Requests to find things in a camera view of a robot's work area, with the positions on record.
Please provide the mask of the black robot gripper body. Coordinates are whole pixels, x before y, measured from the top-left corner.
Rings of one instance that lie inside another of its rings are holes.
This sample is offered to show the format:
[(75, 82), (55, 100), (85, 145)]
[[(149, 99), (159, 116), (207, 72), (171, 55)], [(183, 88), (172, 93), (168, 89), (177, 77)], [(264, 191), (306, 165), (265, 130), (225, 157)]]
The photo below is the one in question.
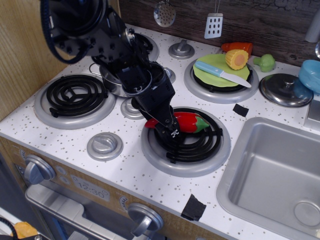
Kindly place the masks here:
[(125, 93), (133, 98), (133, 106), (146, 120), (155, 119), (162, 125), (172, 125), (170, 106), (175, 90), (164, 68), (157, 62), (133, 66), (117, 73)]

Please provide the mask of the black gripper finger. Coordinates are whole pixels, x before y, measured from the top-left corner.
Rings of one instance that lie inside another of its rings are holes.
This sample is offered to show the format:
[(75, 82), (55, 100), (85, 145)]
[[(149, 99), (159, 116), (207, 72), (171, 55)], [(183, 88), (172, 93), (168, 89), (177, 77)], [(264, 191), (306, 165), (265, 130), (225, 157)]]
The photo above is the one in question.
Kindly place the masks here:
[(163, 126), (161, 123), (157, 123), (154, 127), (155, 132), (161, 141), (168, 142), (170, 140), (170, 134), (167, 127)]
[(168, 140), (178, 140), (180, 137), (180, 126), (176, 117), (167, 124), (165, 128), (165, 136)]

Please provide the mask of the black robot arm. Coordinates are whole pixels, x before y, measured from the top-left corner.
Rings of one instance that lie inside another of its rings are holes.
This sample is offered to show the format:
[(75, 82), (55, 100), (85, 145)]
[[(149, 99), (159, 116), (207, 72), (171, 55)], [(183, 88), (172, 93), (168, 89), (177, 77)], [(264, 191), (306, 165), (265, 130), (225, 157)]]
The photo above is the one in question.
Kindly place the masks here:
[(51, 53), (65, 64), (90, 56), (120, 80), (166, 142), (181, 135), (170, 103), (175, 90), (164, 68), (150, 61), (147, 48), (106, 0), (42, 0), (42, 32)]

